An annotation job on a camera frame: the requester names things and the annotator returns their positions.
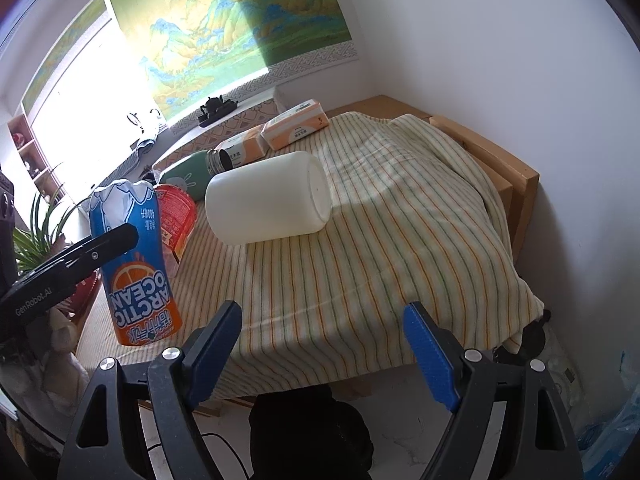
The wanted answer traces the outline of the red labelled plastic cup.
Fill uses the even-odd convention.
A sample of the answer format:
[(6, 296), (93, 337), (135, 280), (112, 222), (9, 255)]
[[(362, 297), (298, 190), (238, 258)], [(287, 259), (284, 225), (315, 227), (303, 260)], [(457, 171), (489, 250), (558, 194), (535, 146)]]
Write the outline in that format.
[(162, 242), (177, 259), (181, 259), (198, 218), (198, 208), (191, 196), (175, 185), (158, 184), (154, 191), (160, 206)]

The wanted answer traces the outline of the orange white tissue pack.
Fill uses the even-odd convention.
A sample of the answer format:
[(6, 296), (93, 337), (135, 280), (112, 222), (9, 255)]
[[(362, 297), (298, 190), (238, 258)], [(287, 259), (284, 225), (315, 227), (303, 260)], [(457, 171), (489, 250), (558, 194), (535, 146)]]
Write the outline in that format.
[(260, 136), (273, 151), (277, 151), (328, 125), (329, 118), (321, 104), (310, 99), (270, 119), (262, 127)]

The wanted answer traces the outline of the patterned beige storage box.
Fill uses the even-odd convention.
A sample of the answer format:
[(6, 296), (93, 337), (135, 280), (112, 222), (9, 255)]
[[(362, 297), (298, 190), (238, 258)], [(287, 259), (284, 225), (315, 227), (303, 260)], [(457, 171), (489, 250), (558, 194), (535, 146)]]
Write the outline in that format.
[(162, 171), (178, 160), (199, 151), (206, 151), (238, 133), (262, 125), (269, 119), (276, 117), (284, 110), (280, 100), (273, 94), (262, 92), (255, 99), (247, 100), (226, 117), (214, 122), (206, 128), (195, 127), (187, 132), (160, 159), (154, 162), (152, 168)]

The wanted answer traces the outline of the orange white carton box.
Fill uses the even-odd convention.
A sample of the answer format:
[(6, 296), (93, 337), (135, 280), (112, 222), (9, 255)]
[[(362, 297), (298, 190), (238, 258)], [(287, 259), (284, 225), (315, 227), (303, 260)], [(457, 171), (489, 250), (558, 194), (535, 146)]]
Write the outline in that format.
[(257, 162), (269, 151), (268, 143), (262, 138), (262, 130), (264, 130), (263, 125), (249, 128), (220, 142), (216, 150), (226, 152), (234, 168)]

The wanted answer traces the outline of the white translucent plastic cup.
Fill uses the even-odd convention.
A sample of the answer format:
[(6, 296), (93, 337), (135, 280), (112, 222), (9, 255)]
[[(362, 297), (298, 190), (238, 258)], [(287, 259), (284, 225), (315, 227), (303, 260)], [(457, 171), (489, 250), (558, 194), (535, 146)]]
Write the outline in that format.
[(244, 245), (315, 233), (331, 217), (328, 177), (304, 151), (217, 174), (205, 193), (206, 219), (218, 240)]

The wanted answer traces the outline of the green spider plant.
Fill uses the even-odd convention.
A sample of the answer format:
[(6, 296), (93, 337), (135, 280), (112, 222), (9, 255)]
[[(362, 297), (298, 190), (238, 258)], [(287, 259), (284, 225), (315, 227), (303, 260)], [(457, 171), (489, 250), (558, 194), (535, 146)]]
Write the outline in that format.
[(26, 226), (14, 228), (13, 247), (19, 276), (32, 272), (70, 246), (64, 233), (66, 223), (74, 212), (88, 204), (89, 197), (67, 207), (55, 220), (62, 200), (61, 185), (49, 197), (37, 192), (32, 199)]

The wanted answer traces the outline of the striped yellow tablecloth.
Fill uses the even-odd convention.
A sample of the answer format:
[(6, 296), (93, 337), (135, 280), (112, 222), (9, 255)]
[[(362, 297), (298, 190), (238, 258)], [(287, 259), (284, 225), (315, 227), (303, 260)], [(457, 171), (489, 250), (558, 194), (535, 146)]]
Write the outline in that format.
[(328, 175), (331, 217), (318, 233), (221, 243), (198, 218), (171, 281), (182, 327), (141, 347), (120, 344), (96, 300), (76, 356), (145, 362), (183, 344), (220, 305), (243, 311), (219, 399), (338, 382), (412, 362), (402, 311), (417, 301), (462, 346), (518, 351), (544, 305), (515, 270), (502, 201), (446, 133), (405, 114), (334, 117), (298, 144)]

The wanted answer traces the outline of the white wall shelf unit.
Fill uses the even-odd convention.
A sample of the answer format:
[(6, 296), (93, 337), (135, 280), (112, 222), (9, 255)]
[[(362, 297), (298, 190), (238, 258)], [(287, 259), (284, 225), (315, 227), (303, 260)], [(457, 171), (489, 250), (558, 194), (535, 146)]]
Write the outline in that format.
[(22, 113), (13, 117), (8, 126), (23, 165), (39, 193), (47, 200), (50, 200), (55, 191), (58, 191), (58, 197), (62, 197), (64, 193), (61, 183), (54, 175), (55, 166), (49, 164), (26, 115)]

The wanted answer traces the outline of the landscape painting roller blind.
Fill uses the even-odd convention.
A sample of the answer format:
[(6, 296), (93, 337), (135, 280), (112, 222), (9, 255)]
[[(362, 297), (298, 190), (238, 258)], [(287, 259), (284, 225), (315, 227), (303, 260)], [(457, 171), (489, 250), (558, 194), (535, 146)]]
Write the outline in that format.
[(214, 93), (241, 99), (356, 60), (338, 0), (51, 0), (61, 23), (21, 97), (32, 117), (88, 107), (178, 122)]

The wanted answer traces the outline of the blue orange Arctic Ocean cup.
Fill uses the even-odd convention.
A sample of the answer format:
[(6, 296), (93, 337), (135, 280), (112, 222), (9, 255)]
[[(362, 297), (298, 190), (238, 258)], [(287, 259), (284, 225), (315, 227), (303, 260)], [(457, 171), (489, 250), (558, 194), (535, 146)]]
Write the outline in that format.
[(144, 346), (178, 332), (182, 325), (171, 292), (160, 236), (160, 204), (146, 181), (113, 181), (90, 197), (91, 234), (121, 226), (136, 230), (134, 247), (104, 263), (105, 295), (116, 338), (124, 346)]

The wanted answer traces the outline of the black teapot on tray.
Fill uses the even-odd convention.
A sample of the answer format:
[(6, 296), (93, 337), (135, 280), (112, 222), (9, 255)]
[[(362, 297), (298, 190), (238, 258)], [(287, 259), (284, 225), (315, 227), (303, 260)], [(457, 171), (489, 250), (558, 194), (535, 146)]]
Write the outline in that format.
[(208, 98), (206, 103), (200, 107), (201, 114), (198, 115), (198, 125), (205, 128), (221, 118), (226, 117), (238, 108), (238, 102), (226, 99), (223, 96)]

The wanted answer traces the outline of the green thermos bottle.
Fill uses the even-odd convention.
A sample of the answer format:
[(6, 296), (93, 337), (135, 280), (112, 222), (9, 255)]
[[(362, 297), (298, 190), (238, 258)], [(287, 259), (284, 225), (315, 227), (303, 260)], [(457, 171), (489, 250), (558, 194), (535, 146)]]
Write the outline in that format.
[(230, 155), (222, 148), (198, 151), (183, 157), (160, 174), (160, 184), (186, 192), (194, 202), (204, 200), (209, 181), (216, 174), (233, 169)]

